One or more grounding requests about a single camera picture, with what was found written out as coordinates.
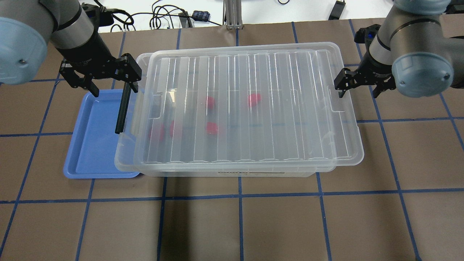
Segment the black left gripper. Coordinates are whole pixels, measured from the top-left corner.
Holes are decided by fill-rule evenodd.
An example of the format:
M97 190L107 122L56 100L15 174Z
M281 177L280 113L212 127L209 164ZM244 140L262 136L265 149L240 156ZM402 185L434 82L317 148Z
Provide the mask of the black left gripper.
M93 83L93 79L123 81L128 83L132 91L137 94L142 69L131 54L125 53L120 58L110 57L102 61L88 60L81 66L73 65L64 59L61 62L59 73L72 88L83 88L97 98L99 97L99 89Z

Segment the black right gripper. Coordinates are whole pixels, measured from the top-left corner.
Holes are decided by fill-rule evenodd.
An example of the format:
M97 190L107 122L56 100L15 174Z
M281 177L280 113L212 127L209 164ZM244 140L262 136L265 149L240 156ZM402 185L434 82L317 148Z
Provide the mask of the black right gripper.
M360 86L376 86L372 90L374 99L386 90L396 89L392 66L371 62L361 63L354 71L347 67L341 69L334 79L334 86L339 90L340 99L348 90Z

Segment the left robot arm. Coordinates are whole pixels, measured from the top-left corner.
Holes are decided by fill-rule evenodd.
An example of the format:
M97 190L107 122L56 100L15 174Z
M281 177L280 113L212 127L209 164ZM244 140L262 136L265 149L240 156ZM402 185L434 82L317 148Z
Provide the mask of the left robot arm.
M93 79L115 79L137 93L141 68L128 53L114 57L98 33L100 27L112 25L117 14L127 12L77 0L2 0L1 83L33 80L51 43L63 56L59 73L72 88L98 97Z

